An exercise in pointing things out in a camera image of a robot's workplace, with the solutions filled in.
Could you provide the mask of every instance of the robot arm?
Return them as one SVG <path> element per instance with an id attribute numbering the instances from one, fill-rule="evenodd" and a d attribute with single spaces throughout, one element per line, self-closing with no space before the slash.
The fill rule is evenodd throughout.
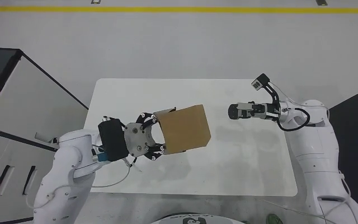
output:
<path id="1" fill-rule="evenodd" d="M 168 113 L 175 109 L 161 111 Z M 119 119 L 104 117 L 99 132 L 77 130 L 60 137 L 53 167 L 43 178 L 35 198 L 34 224 L 74 223 L 83 207 L 95 180 L 95 171 L 126 157 L 144 155 L 156 160 L 164 154 L 165 144 L 152 138 L 152 125 L 158 120 L 154 114 L 142 113 L 135 123 L 124 125 Z"/>
<path id="2" fill-rule="evenodd" d="M 286 140 L 304 173 L 309 214 L 323 218 L 313 218 L 314 223 L 326 224 L 324 219 L 340 224 L 358 223 L 358 205 L 345 190 L 344 176 L 338 170 L 338 142 L 327 108 L 317 100 L 302 104 L 289 98 L 279 101 L 269 82 L 261 74 L 252 86 L 256 90 L 264 88 L 272 96 L 272 103 L 231 104 L 229 117 L 272 120 L 286 132 Z"/>

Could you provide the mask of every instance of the gray floor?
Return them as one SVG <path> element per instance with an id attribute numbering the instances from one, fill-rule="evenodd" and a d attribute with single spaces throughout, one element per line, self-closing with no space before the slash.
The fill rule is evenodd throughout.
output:
<path id="1" fill-rule="evenodd" d="M 276 213 L 284 223 L 308 223 L 302 215 L 255 200 L 261 198 L 289 208 L 305 209 L 307 191 L 302 170 L 291 152 L 290 156 L 298 187 L 295 197 L 91 193 L 76 224 L 149 224 L 177 212 L 209 213 L 254 224 L 265 223 L 267 214 Z"/>

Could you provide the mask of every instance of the brown cardboard box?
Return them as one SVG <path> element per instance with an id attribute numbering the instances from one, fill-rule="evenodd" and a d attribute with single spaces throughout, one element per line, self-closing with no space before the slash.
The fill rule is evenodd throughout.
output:
<path id="1" fill-rule="evenodd" d="M 165 154 L 204 147 L 211 138 L 202 104 L 156 116 L 166 143 Z"/>

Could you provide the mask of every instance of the yellow floor stripe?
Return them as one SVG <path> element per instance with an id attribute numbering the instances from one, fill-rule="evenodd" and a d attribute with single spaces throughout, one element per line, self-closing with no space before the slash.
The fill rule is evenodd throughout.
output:
<path id="1" fill-rule="evenodd" d="M 266 8 L 266 7 L 102 7 L 102 6 L 0 6 L 0 12 L 147 12 L 147 13 L 285 13 L 357 14 L 358 8 Z"/>

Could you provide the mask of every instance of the white table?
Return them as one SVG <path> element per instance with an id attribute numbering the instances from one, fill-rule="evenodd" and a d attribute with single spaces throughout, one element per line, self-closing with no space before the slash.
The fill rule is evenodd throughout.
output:
<path id="1" fill-rule="evenodd" d="M 93 192 L 294 196 L 294 173 L 284 133 L 277 124 L 258 118 L 230 120 L 227 110 L 237 102 L 271 102 L 252 80 L 98 80 L 85 129 L 97 130 L 104 115 L 123 123 L 135 122 L 141 112 L 203 104 L 211 140 L 207 147 L 166 155 L 157 161 L 138 158 L 122 183 Z M 158 125 L 153 137 L 163 142 Z M 96 172 L 94 185 L 120 180 L 127 168 L 113 162 Z"/>

